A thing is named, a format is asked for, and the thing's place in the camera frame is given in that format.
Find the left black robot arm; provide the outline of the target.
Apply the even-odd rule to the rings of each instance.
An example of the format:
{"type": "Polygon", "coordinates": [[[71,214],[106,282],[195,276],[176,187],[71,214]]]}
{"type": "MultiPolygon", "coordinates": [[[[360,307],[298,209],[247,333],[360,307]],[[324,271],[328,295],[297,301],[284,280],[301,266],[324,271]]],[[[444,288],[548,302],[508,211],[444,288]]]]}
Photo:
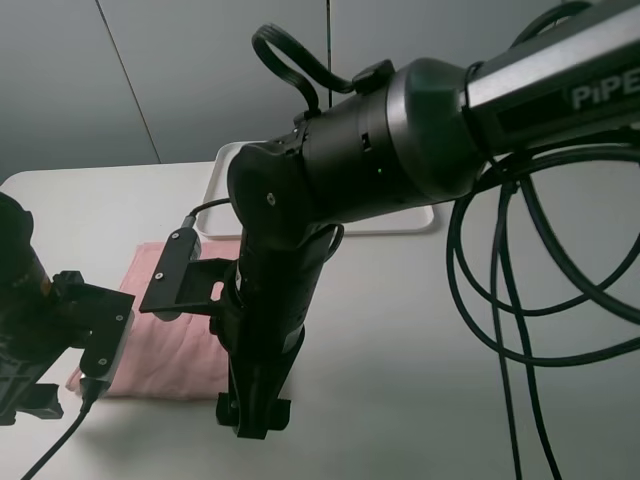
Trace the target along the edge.
{"type": "Polygon", "coordinates": [[[31,212],[10,196],[1,196],[1,424],[16,413],[59,418],[55,386],[38,380],[69,348],[86,346],[90,331],[75,317],[69,296],[82,285],[78,271],[50,277],[31,245],[31,212]]]}

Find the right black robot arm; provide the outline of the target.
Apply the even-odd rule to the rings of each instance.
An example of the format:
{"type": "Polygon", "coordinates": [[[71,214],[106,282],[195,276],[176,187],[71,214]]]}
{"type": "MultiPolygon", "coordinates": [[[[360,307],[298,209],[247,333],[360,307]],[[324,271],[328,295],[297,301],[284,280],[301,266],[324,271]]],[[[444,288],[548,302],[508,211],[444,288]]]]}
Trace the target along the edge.
{"type": "Polygon", "coordinates": [[[244,145],[228,169],[243,231],[216,323],[230,373],[221,424],[252,439],[286,426],[279,393],[341,224],[461,198],[495,155],[635,119],[638,3],[570,11],[476,66],[383,61],[349,81],[279,27],[254,33],[255,53],[308,107],[291,133],[244,145]]]}

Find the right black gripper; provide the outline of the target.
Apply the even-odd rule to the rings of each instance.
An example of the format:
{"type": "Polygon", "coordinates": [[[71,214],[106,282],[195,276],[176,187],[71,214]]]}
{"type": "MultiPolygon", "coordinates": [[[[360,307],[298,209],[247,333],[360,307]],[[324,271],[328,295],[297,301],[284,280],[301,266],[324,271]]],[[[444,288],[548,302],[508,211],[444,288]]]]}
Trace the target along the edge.
{"type": "Polygon", "coordinates": [[[291,402],[280,394],[304,342],[320,273],[343,235],[343,226],[327,225],[286,251],[242,234],[215,322],[229,356],[228,391],[218,398],[216,417],[237,437],[263,440],[288,425],[291,402]]]}

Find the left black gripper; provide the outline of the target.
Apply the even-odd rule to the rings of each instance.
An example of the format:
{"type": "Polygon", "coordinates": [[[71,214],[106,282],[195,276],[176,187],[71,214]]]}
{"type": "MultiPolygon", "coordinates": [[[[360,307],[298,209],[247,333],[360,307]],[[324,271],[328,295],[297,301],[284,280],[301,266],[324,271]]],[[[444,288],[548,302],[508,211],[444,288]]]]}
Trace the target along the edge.
{"type": "Polygon", "coordinates": [[[1,423],[16,414],[59,419],[58,387],[39,384],[46,371],[69,348],[85,343],[85,328],[73,317],[69,288],[82,285],[78,272],[26,277],[1,283],[1,423]]]}

